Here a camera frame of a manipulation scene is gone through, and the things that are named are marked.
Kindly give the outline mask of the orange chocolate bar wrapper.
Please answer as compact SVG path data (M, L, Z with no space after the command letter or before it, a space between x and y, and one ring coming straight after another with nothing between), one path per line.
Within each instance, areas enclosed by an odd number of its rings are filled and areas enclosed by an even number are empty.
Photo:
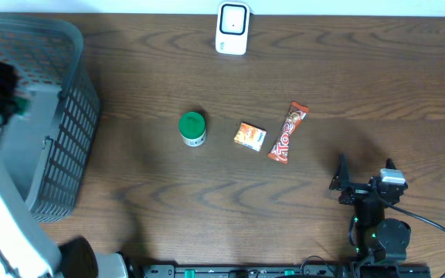
M307 116L309 107L301 105L296 101L290 104L284 124L281 128L279 137L268 153L268 158L283 164L288 163L290 148L290 136Z

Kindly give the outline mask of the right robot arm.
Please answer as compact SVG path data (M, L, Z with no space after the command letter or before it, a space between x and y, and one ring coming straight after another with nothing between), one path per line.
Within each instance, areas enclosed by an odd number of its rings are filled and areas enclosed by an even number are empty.
M350 180L347 161L341 155L338 167L329 185L341 195L338 202L352 205L349 242L356 248L357 259L350 263L352 277L399 277L399 264L406 260L411 228L398 219L386 218L385 209L399 202L408 188L403 173L392 160L377 176L366 183Z

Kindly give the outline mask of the white green medicine box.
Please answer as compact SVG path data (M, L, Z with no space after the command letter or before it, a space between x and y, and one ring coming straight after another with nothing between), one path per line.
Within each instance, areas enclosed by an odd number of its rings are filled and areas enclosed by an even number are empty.
M24 117L30 109L32 102L32 95L30 93L19 92L15 95L15 102L17 104L17 114Z

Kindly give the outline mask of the green lid jar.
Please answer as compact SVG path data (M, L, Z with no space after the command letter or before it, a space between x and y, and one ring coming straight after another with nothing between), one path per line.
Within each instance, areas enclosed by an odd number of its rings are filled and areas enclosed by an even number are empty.
M189 147L198 147L206 141L206 121L198 112L183 114L178 128L183 142Z

